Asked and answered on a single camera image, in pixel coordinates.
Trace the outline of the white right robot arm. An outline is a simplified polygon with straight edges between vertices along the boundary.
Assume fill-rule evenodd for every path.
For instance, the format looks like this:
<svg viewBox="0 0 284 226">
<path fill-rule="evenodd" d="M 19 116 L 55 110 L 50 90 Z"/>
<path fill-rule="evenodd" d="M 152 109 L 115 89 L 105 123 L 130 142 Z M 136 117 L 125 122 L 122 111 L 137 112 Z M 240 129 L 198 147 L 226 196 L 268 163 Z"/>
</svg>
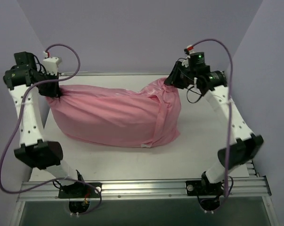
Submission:
<svg viewBox="0 0 284 226">
<path fill-rule="evenodd" d="M 227 128 L 226 146 L 218 150 L 217 161 L 204 172 L 201 191 L 211 194 L 217 183 L 240 165 L 252 160 L 264 143 L 261 135 L 255 135 L 247 126 L 233 99 L 229 97 L 229 83 L 223 71 L 211 71 L 204 62 L 194 68 L 188 60 L 177 61 L 164 82 L 178 89 L 199 89 L 201 97 L 213 108 L 221 124 Z"/>
</svg>

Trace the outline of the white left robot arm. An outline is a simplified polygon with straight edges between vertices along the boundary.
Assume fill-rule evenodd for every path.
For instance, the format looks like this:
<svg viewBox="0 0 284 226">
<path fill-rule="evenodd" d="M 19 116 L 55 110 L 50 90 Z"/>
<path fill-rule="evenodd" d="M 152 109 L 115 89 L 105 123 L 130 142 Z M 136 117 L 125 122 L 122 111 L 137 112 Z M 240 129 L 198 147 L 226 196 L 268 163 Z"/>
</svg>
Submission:
<svg viewBox="0 0 284 226">
<path fill-rule="evenodd" d="M 63 178 L 62 185 L 69 186 L 74 197 L 82 197 L 86 185 L 79 181 L 82 176 L 63 159 L 61 145 L 44 138 L 44 127 L 38 104 L 39 95 L 58 97 L 61 93 L 57 82 L 39 85 L 39 81 L 55 80 L 59 77 L 61 58 L 50 57 L 44 52 L 42 62 L 29 52 L 14 54 L 16 65 L 5 72 L 3 80 L 13 98 L 19 118 L 16 130 L 20 132 L 20 147 L 14 150 L 15 157 L 28 167 L 45 170 L 55 178 Z"/>
</svg>

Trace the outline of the pink floral pillowcase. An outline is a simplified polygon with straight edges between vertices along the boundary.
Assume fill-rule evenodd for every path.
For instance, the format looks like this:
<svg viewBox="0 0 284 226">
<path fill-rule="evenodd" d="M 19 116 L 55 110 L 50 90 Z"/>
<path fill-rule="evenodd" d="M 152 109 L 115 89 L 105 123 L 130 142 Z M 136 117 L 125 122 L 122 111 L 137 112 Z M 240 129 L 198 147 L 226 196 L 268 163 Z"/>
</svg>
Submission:
<svg viewBox="0 0 284 226">
<path fill-rule="evenodd" d="M 126 148 L 169 144 L 179 136 L 177 88 L 157 79 L 139 92 L 91 85 L 62 85 L 47 98 L 54 120 L 68 137 Z"/>
</svg>

